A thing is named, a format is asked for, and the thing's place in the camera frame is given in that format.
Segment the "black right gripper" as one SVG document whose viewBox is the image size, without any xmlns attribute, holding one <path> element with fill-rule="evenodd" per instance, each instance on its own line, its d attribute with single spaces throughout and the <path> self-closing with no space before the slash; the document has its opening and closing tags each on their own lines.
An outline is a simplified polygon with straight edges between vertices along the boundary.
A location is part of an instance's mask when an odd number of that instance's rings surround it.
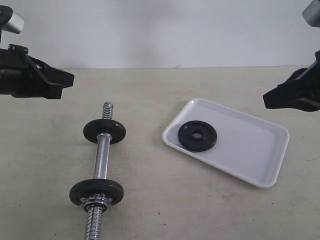
<svg viewBox="0 0 320 240">
<path fill-rule="evenodd" d="M 300 68 L 276 88 L 263 95 L 267 109 L 320 110 L 320 52 L 309 67 Z"/>
</svg>

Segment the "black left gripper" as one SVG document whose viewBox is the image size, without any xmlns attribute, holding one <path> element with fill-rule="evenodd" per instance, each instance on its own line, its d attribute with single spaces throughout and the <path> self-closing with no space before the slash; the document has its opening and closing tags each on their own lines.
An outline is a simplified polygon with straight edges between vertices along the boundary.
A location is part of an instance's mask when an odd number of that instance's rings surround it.
<svg viewBox="0 0 320 240">
<path fill-rule="evenodd" d="M 74 79 L 74 74 L 30 56 L 27 47 L 10 44 L 0 50 L 1 95 L 58 100 Z"/>
</svg>

